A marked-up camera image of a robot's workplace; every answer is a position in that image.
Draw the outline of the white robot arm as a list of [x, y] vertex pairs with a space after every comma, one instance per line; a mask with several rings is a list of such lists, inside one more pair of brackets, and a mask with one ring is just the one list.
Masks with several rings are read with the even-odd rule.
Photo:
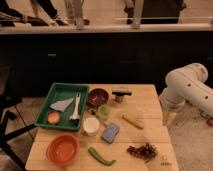
[[208, 79], [206, 67], [192, 63], [174, 69], [165, 77], [166, 87], [159, 95], [163, 111], [163, 125], [169, 125], [186, 101], [202, 110], [207, 118], [213, 118], [213, 88], [205, 84]]

